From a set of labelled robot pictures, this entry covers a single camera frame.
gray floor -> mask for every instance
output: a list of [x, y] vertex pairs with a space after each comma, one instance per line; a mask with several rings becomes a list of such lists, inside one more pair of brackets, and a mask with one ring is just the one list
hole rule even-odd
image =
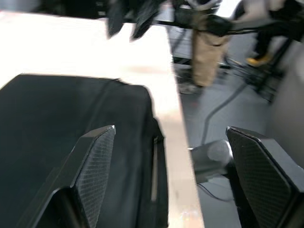
[[[180, 28], [170, 28], [169, 38], [173, 45]], [[229, 43], [228, 55], [234, 60], [244, 61], [254, 42], [252, 35], [238, 35]], [[174, 56], [190, 57], [191, 31], [176, 49]], [[176, 65], [177, 73], [184, 66]], [[228, 96], [230, 96], [242, 83], [243, 79], [236, 76], [233, 71], [223, 76], [219, 70], [214, 84], [206, 88], [201, 95], [181, 95], [185, 123], [190, 147], [201, 145], [204, 121], [206, 116]], [[210, 121], [206, 142], [226, 139], [227, 126], [237, 126], [259, 133], [265, 132], [270, 106], [268, 101], [259, 97], [251, 87], [247, 87], [232, 103], [217, 113]], [[222, 199], [232, 198], [229, 181], [224, 178], [214, 178], [203, 184], [214, 195]], [[222, 202], [210, 197], [202, 189], [199, 198], [206, 228], [238, 228], [240, 227], [237, 208], [234, 202]]]

